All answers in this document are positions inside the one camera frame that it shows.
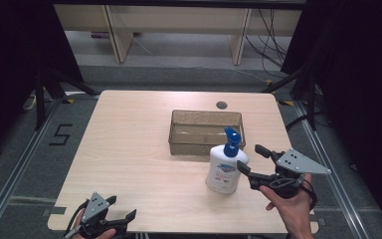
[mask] floor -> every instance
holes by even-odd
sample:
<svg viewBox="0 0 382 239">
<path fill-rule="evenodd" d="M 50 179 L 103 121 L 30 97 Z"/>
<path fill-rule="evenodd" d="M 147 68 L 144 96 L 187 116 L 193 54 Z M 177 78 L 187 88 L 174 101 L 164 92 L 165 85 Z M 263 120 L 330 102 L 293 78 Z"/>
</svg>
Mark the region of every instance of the floor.
<svg viewBox="0 0 382 239">
<path fill-rule="evenodd" d="M 232 64 L 232 57 L 229 50 L 228 36 L 222 35 L 198 35 L 198 34 L 137 34 L 129 49 L 126 60 L 123 64 L 115 61 L 113 51 L 109 39 L 95 39 L 91 38 L 90 32 L 66 32 L 67 37 L 72 45 L 76 59 L 81 67 L 114 67 L 114 68 L 168 68 L 168 69 L 222 69 L 231 70 L 234 74 L 252 78 L 253 80 L 265 81 L 265 78 L 252 74 L 252 71 L 264 70 L 272 78 L 283 77 L 284 74 L 279 72 L 280 67 L 262 57 L 260 54 L 246 42 L 243 59 L 240 66 Z M 250 41 L 257 46 L 261 52 L 277 63 L 281 62 L 279 53 L 274 45 L 270 48 L 265 48 L 263 41 L 267 41 L 266 37 L 261 39 L 257 36 L 250 36 Z M 281 51 L 285 51 L 290 42 L 290 38 L 276 38 L 277 43 L 282 47 Z M 93 110 L 93 105 L 96 102 L 82 101 L 77 106 L 80 108 L 77 111 L 82 112 L 84 115 L 90 115 Z M 297 116 L 303 115 L 303 107 L 296 106 L 289 109 L 280 106 L 281 113 L 284 120 L 294 119 Z M 11 134 L 8 136 L 8 142 L 11 140 L 18 140 L 19 143 L 28 145 L 28 140 L 31 136 L 30 132 L 34 127 L 34 116 L 32 112 L 26 112 L 14 125 L 23 125 L 23 127 L 15 126 Z M 72 116 L 70 114 L 69 105 L 62 104 L 60 109 L 56 112 L 58 122 L 63 122 L 65 118 L 72 117 L 70 120 L 83 120 L 81 116 Z M 299 125 L 294 130 L 289 131 L 289 138 L 293 140 L 292 144 L 297 144 L 310 148 L 310 153 L 323 160 L 325 165 L 330 163 L 329 158 L 335 159 L 337 164 L 334 165 L 334 170 L 339 171 L 338 177 L 330 177 L 319 179 L 317 185 L 319 204 L 315 210 L 318 215 L 318 222 L 321 230 L 316 234 L 318 238 L 382 238 L 382 214 L 375 205 L 374 199 L 368 194 L 368 189 L 363 184 L 362 179 L 353 170 L 347 167 L 348 160 L 345 158 L 345 151 L 339 144 L 337 136 L 332 132 L 332 129 L 327 126 L 326 119 L 318 119 L 320 125 L 325 124 L 317 132 L 309 130 L 309 125 Z M 82 124 L 83 127 L 87 126 L 87 122 Z M 81 136 L 74 136 L 77 140 L 81 140 Z M 22 154 L 23 147 L 12 148 L 6 151 L 4 156 L 11 158 L 11 160 L 2 162 L 0 161 L 0 189 L 4 186 L 7 178 L 10 176 L 11 171 L 16 167 L 18 155 Z M 70 152 L 56 152 L 60 155 Z M 41 167 L 43 171 L 37 172 L 27 170 L 23 176 L 22 183 L 14 192 L 11 197 L 11 204 L 7 212 L 2 215 L 0 222 L 0 238 L 13 237 L 13 238 L 26 238 L 28 235 L 39 235 L 43 233 L 43 228 L 33 228 L 30 232 L 25 232 L 21 226 L 14 228 L 18 225 L 18 218 L 29 218 L 29 224 L 46 225 L 46 208 L 55 203 L 55 195 L 58 195 L 58 186 L 47 187 L 47 183 L 58 185 L 63 182 L 63 178 L 54 178 L 52 170 L 55 170 L 54 163 L 52 162 L 35 162 L 32 161 L 31 168 L 35 163 L 43 163 Z M 67 162 L 59 162 L 57 169 L 64 171 L 69 169 Z M 340 190 L 338 187 L 330 186 L 331 184 L 343 183 L 345 188 L 350 190 Z M 41 188 L 40 192 L 30 190 L 32 187 Z M 362 216 L 362 220 L 358 220 L 357 216 Z M 58 234 L 47 234 L 43 238 L 58 238 Z M 272 238 L 283 238 L 283 235 L 268 235 Z"/>
</svg>

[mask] wire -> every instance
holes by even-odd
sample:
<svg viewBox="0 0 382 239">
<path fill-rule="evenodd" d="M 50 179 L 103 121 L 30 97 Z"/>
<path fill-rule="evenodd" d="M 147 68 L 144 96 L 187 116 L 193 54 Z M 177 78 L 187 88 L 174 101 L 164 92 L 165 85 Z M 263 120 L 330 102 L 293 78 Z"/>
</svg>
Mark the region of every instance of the wire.
<svg viewBox="0 0 382 239">
<path fill-rule="evenodd" d="M 291 185 L 291 184 L 294 184 L 296 182 L 296 179 L 294 178 L 280 178 L 280 179 L 277 179 L 273 182 L 270 183 L 269 187 L 271 188 L 281 188 L 281 187 L 285 187 L 285 186 L 288 186 L 288 185 Z"/>
<path fill-rule="evenodd" d="M 275 10 L 271 9 L 271 27 L 269 28 L 268 24 L 267 24 L 267 21 L 265 19 L 265 17 L 263 16 L 263 13 L 262 11 L 259 9 L 259 14 L 260 16 L 262 17 L 262 20 L 263 20 L 263 23 L 265 24 L 265 27 L 266 29 L 268 30 L 268 40 L 267 42 L 269 41 L 269 38 L 272 38 L 272 41 L 274 42 L 275 44 L 275 51 L 277 51 L 278 53 L 281 53 L 281 54 L 286 54 L 287 51 L 281 47 L 278 42 L 276 41 L 276 35 L 275 35 L 275 25 L 274 25 L 274 21 L 275 21 Z"/>
<path fill-rule="evenodd" d="M 319 111 L 319 112 L 316 112 L 314 113 L 314 115 L 321 115 L 323 114 L 322 111 Z M 291 127 L 293 127 L 295 124 L 297 124 L 298 122 L 302 121 L 302 120 L 307 120 L 308 119 L 308 115 L 303 115 L 301 117 L 298 117 L 296 119 L 294 119 L 292 122 L 288 123 L 287 126 L 286 126 L 286 131 L 289 131 Z"/>
<path fill-rule="evenodd" d="M 73 217 L 71 218 L 70 223 L 68 224 L 68 227 L 67 227 L 67 230 L 65 231 L 64 236 L 67 235 L 70 232 L 71 227 L 73 226 L 73 222 L 76 219 L 77 214 L 79 214 L 79 212 L 83 208 L 86 208 L 87 205 L 89 205 L 89 200 L 88 199 L 82 205 L 80 205 L 79 208 L 77 208 L 76 212 L 74 212 Z"/>
</svg>

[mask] tabletop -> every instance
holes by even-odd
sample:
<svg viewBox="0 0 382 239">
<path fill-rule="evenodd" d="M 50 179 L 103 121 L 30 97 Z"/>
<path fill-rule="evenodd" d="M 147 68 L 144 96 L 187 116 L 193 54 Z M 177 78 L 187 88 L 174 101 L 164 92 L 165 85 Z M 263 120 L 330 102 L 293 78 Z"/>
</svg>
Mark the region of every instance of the tabletop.
<svg viewBox="0 0 382 239">
<path fill-rule="evenodd" d="M 227 108 L 219 110 L 217 102 Z M 272 174 L 270 159 L 254 152 L 290 148 L 275 98 L 269 94 L 202 92 L 103 92 L 90 119 L 48 226 L 65 230 L 78 206 L 98 192 L 117 195 L 106 219 L 123 218 L 137 209 L 129 232 L 286 233 L 276 210 L 266 211 L 267 198 L 250 189 L 242 175 L 230 195 L 207 187 L 209 156 L 171 155 L 168 143 L 173 110 L 242 114 L 244 152 L 253 171 Z M 318 229 L 311 223 L 312 231 Z"/>
</svg>

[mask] hand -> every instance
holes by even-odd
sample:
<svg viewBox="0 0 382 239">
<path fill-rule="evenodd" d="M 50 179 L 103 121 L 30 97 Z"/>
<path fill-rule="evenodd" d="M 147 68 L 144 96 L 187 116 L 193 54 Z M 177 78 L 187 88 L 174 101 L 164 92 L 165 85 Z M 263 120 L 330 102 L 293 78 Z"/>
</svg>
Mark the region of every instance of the hand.
<svg viewBox="0 0 382 239">
<path fill-rule="evenodd" d="M 306 173 L 304 178 L 306 181 L 311 182 L 311 174 Z M 302 185 L 310 189 L 307 182 L 304 181 Z M 309 204 L 311 198 L 308 193 L 300 189 L 295 197 L 283 199 L 266 186 L 261 186 L 259 189 L 266 198 L 271 201 L 266 209 L 268 211 L 273 208 L 278 209 L 279 215 L 284 221 L 286 230 L 292 238 L 313 238 L 309 220 Z"/>
<path fill-rule="evenodd" d="M 83 217 L 83 214 L 85 213 L 85 210 L 82 209 L 79 213 L 79 215 L 77 216 L 76 218 L 76 222 L 74 223 L 74 227 L 80 225 L 80 222 L 82 220 L 82 217 Z M 96 239 L 110 239 L 114 236 L 114 234 L 116 234 L 116 230 L 115 229 L 109 229 L 103 233 L 101 233 L 101 235 L 99 235 Z M 85 239 L 84 237 L 82 237 L 82 235 L 80 234 L 76 234 L 72 237 L 73 239 Z"/>
</svg>

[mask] lotion bottle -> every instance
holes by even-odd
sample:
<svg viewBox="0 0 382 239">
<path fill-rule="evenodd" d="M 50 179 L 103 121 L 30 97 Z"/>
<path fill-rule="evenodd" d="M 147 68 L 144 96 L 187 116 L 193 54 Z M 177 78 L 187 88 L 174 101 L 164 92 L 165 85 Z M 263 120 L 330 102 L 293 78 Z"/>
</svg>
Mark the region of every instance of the lotion bottle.
<svg viewBox="0 0 382 239">
<path fill-rule="evenodd" d="M 247 164 L 247 155 L 239 149 L 241 135 L 231 127 L 225 127 L 228 142 L 225 145 L 210 149 L 210 169 L 206 184 L 212 190 L 231 194 L 237 190 L 241 172 L 237 168 L 237 160 Z"/>
</svg>

